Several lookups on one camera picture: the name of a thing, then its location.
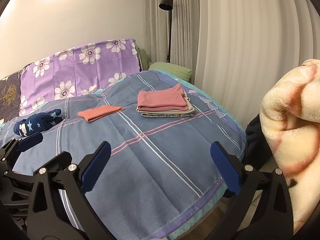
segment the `pillow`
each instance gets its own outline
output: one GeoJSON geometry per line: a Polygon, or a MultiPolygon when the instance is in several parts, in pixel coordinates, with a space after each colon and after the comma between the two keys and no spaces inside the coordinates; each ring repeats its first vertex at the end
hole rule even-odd
{"type": "Polygon", "coordinates": [[[142,48],[138,48],[138,51],[139,51],[140,60],[142,64],[142,70],[148,70],[149,66],[148,66],[148,57],[147,57],[146,51],[142,48]]]}
{"type": "Polygon", "coordinates": [[[179,65],[171,64],[171,63],[166,63],[166,62],[156,62],[153,63],[149,70],[165,70],[169,72],[172,75],[177,76],[178,78],[183,79],[184,81],[189,81],[190,76],[192,74],[192,70],[188,69],[186,67],[181,67],[179,65]]]}
{"type": "Polygon", "coordinates": [[[45,102],[82,96],[140,71],[133,39],[89,43],[44,57],[22,70],[20,116],[45,102]]]}

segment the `navy star-print cloth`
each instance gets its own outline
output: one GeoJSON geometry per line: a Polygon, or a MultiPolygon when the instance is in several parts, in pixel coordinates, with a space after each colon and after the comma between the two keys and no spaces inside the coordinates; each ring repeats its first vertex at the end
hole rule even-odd
{"type": "Polygon", "coordinates": [[[25,137],[30,136],[36,132],[49,130],[63,120],[62,117],[58,117],[60,114],[60,109],[33,114],[27,119],[16,122],[13,131],[15,134],[25,137]]]}

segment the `white flower print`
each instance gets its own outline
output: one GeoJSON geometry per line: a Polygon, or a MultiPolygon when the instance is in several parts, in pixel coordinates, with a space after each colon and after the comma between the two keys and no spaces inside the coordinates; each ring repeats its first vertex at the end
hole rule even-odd
{"type": "Polygon", "coordinates": [[[26,129],[26,124],[25,124],[25,123],[20,124],[20,125],[19,125],[19,129],[23,132],[23,135],[24,135],[24,136],[27,136],[27,129],[26,129]]]}
{"type": "Polygon", "coordinates": [[[33,102],[31,104],[33,110],[30,111],[30,114],[38,110],[43,104],[44,104],[44,97],[38,98],[36,103],[33,102]]]}
{"type": "Polygon", "coordinates": [[[21,103],[20,103],[20,111],[19,111],[19,116],[23,116],[26,113],[26,110],[24,109],[26,105],[28,104],[28,100],[26,100],[26,96],[23,95],[21,97],[21,103]]]}
{"type": "Polygon", "coordinates": [[[22,69],[22,73],[21,73],[21,74],[25,73],[25,72],[28,71],[29,69],[30,69],[30,66],[29,66],[29,65],[25,66],[25,67],[22,69]]]}
{"type": "Polygon", "coordinates": [[[83,90],[81,90],[81,93],[82,93],[83,95],[88,95],[88,94],[91,94],[91,93],[98,92],[98,91],[101,91],[101,90],[102,90],[102,89],[98,89],[98,90],[97,90],[97,87],[98,87],[98,86],[95,84],[95,85],[89,87],[89,91],[86,90],[86,89],[83,89],[83,90]]]}
{"type": "Polygon", "coordinates": [[[64,59],[66,59],[67,58],[67,54],[69,55],[69,56],[72,56],[73,55],[73,49],[74,49],[75,47],[72,47],[72,48],[70,48],[70,49],[65,49],[65,50],[63,50],[63,51],[58,51],[58,52],[56,52],[54,55],[57,57],[57,56],[59,56],[59,60],[64,60],[64,59]]]}
{"type": "Polygon", "coordinates": [[[106,44],[107,49],[111,49],[112,52],[119,52],[120,49],[124,50],[125,49],[125,39],[121,40],[111,40],[106,44]]]}
{"type": "Polygon", "coordinates": [[[100,58],[100,47],[96,47],[95,43],[89,43],[88,47],[82,46],[81,51],[83,53],[79,54],[79,58],[83,59],[83,64],[87,64],[90,60],[90,64],[92,65],[94,63],[94,59],[100,58]]]}
{"type": "Polygon", "coordinates": [[[126,77],[126,74],[125,73],[121,73],[120,75],[119,75],[119,73],[115,73],[115,78],[109,78],[109,82],[111,83],[110,85],[109,85],[109,87],[111,87],[112,85],[114,85],[119,79],[121,79],[121,78],[125,78],[126,77]]]}
{"type": "Polygon", "coordinates": [[[54,100],[64,99],[64,98],[72,98],[74,93],[76,91],[75,86],[71,86],[71,81],[69,80],[66,85],[62,81],[60,83],[60,87],[56,88],[54,92],[56,95],[54,96],[54,100]]]}
{"type": "Polygon", "coordinates": [[[43,76],[44,71],[49,69],[50,57],[42,58],[35,62],[36,66],[33,68],[33,73],[36,73],[36,78],[39,76],[43,76]]]}
{"type": "Polygon", "coordinates": [[[131,50],[132,51],[132,55],[136,55],[136,58],[137,58],[136,45],[134,43],[132,43],[132,47],[133,47],[133,49],[131,50]]]}

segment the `green pillow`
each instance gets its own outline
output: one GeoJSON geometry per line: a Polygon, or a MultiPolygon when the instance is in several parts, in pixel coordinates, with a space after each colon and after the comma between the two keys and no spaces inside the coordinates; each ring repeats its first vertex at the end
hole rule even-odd
{"type": "Polygon", "coordinates": [[[142,70],[148,70],[148,57],[146,54],[146,51],[142,48],[138,48],[139,54],[140,54],[140,59],[141,59],[141,64],[142,64],[142,70]]]}
{"type": "Polygon", "coordinates": [[[166,63],[166,62],[156,62],[153,63],[149,70],[165,70],[169,72],[172,75],[177,76],[178,78],[183,79],[184,81],[189,81],[190,76],[192,74],[192,70],[188,69],[186,67],[181,67],[179,65],[171,64],[171,63],[166,63]]]}

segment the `silver bolt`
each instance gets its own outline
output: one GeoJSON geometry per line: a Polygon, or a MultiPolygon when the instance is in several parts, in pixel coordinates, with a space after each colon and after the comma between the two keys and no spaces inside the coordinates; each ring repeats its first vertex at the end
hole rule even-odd
{"type": "Polygon", "coordinates": [[[41,169],[39,170],[39,173],[42,175],[42,174],[45,174],[46,171],[47,171],[46,168],[41,168],[41,169]]]}
{"type": "Polygon", "coordinates": [[[276,172],[276,174],[278,174],[278,175],[281,175],[281,174],[282,174],[282,170],[279,169],[279,168],[276,168],[276,169],[275,169],[275,172],[276,172]]]}
{"type": "Polygon", "coordinates": [[[246,165],[246,166],[244,166],[244,169],[245,169],[246,171],[253,171],[253,167],[252,167],[251,165],[246,165]]]}
{"type": "Polygon", "coordinates": [[[70,165],[68,166],[68,170],[69,170],[69,171],[74,171],[76,168],[77,168],[77,165],[75,165],[75,164],[70,164],[70,165]]]}

